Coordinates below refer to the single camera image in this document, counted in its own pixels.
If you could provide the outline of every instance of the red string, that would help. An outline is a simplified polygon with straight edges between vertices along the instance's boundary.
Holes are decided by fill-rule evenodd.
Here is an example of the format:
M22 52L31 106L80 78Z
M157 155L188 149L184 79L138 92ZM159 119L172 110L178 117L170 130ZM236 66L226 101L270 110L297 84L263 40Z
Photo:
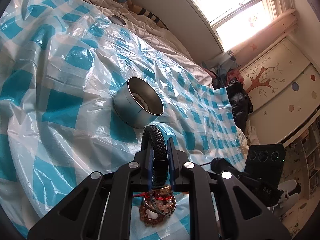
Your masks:
M149 197L149 193L141 193L141 194L137 194L137 195L133 195L132 197L143 197L143 196L146 196L146 198L150 198ZM168 200L168 199L171 199L172 197L169 196L169 197L155 197L156 200Z

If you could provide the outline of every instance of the metal tin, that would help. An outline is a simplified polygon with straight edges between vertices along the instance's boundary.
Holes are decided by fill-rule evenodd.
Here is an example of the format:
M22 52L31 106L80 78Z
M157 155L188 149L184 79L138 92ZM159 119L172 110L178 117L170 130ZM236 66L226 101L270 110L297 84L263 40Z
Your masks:
M121 26L126 26L126 23L123 19L121 19L119 16L117 15L110 15L109 19L112 23L117 24L117 25L121 25Z
M142 97L149 110L144 109L132 93ZM158 116L162 115L164 107L156 91L144 80L131 77L114 94L113 107L119 117L134 128L144 128Z

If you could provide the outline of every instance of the bed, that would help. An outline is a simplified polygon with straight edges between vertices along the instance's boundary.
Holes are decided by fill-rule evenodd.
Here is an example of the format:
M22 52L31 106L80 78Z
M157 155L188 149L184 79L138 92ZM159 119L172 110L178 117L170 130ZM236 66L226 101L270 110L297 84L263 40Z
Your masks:
M158 27L153 20L144 15L130 12L127 3L120 4L113 0L84 1L96 5L105 16L114 14L121 17L126 22L125 28L184 67L201 85L211 84L210 76L195 64L187 49L169 30Z
M136 20L108 2L98 9L83 0L12 0L0 19L0 204L24 237L88 174L116 171L140 150L143 129L112 107L131 76L158 93L164 114L152 124L191 161L220 156L244 167L226 90L206 86L178 43L159 38L164 52L150 46L156 35L136 27L143 21L113 24L108 16L118 10ZM148 228L135 199L130 239L188 239L188 195L175 197L174 215Z

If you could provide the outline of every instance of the tree mural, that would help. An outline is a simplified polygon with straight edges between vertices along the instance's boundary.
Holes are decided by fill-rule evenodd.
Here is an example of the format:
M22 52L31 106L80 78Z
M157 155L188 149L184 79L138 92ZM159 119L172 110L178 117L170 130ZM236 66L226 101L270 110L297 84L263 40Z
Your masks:
M251 73L247 74L245 73L245 75L250 78L251 80L251 86L246 89L246 92L249 93L250 91L252 91L253 89L257 88L259 90L259 95L261 96L262 94L264 96L267 96L266 91L261 88L261 87L269 87L269 88L273 88L273 91L275 91L276 89L278 89L278 87L276 86L276 84L280 83L280 82L285 82L285 79L280 79L280 78L268 78L268 72L273 72L275 73L275 71L279 71L280 74L282 74L282 69L279 69L279 63L276 63L275 67L265 67L265 63L267 61L270 61L271 58L265 58L264 61L262 61L261 63L261 69L259 70L260 64L257 64L255 66L255 70L250 69L249 71L251 71Z

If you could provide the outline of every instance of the black garbage bag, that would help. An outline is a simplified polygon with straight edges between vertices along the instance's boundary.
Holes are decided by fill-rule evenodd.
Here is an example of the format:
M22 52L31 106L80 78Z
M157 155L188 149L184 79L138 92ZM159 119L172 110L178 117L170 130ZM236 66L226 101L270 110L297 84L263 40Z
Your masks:
M237 78L231 79L226 89L232 106L233 119L236 126L244 133L248 115L253 112L251 100Z

